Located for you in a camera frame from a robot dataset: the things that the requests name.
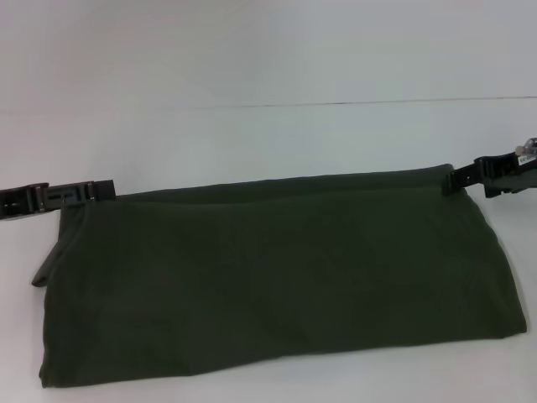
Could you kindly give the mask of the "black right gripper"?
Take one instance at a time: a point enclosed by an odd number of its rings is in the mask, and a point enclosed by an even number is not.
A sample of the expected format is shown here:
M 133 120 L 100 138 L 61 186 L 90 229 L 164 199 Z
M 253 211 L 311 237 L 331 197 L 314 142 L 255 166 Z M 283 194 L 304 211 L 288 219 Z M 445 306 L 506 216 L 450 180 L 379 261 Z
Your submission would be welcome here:
M 537 156 L 510 153 L 480 157 L 471 165 L 452 170 L 446 176 L 443 195 L 451 196 L 477 184 L 483 185 L 486 198 L 537 189 Z

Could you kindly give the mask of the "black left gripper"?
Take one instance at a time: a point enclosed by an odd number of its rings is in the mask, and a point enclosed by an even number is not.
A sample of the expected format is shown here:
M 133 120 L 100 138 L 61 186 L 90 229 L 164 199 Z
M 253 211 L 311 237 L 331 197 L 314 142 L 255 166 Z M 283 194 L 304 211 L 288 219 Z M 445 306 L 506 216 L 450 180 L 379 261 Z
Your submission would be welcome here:
M 114 201 L 112 180 L 49 186 L 38 183 L 0 190 L 0 221 L 46 212 L 46 208 L 76 207 L 89 202 Z

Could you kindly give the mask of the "dark green FREE t-shirt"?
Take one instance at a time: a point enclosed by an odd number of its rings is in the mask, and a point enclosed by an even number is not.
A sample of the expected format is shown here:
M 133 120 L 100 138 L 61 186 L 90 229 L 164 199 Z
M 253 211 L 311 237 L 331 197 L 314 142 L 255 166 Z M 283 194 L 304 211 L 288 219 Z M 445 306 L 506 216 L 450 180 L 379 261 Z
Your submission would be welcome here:
M 449 165 L 153 191 L 65 209 L 43 387 L 527 329 L 508 260 Z

